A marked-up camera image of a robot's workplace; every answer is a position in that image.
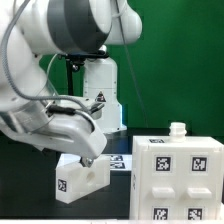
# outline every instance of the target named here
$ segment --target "white cube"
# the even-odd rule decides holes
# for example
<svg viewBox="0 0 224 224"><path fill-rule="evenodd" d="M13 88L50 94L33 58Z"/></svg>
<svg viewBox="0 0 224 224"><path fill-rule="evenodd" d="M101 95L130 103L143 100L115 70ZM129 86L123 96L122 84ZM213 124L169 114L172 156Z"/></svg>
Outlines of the white cube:
<svg viewBox="0 0 224 224"><path fill-rule="evenodd" d="M130 218L219 219L223 158L210 137L134 136Z"/></svg>

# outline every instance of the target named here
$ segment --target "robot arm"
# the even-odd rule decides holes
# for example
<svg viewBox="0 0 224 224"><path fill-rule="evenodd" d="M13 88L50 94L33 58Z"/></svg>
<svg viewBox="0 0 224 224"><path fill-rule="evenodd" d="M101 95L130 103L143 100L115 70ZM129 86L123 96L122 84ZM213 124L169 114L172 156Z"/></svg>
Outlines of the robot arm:
<svg viewBox="0 0 224 224"><path fill-rule="evenodd" d="M94 0L28 3L9 38L8 67L23 94L31 98L48 96L48 100L29 100L16 94L0 64L0 129L3 133L40 150L49 148L79 155L87 161L87 166L102 153L106 138L99 127L80 104L57 97L34 55L97 51L111 31L113 1L100 1L100 5ZM1 42L22 3L22 0L1 1ZM89 99L82 99L83 104L88 110L94 106Z"/></svg>

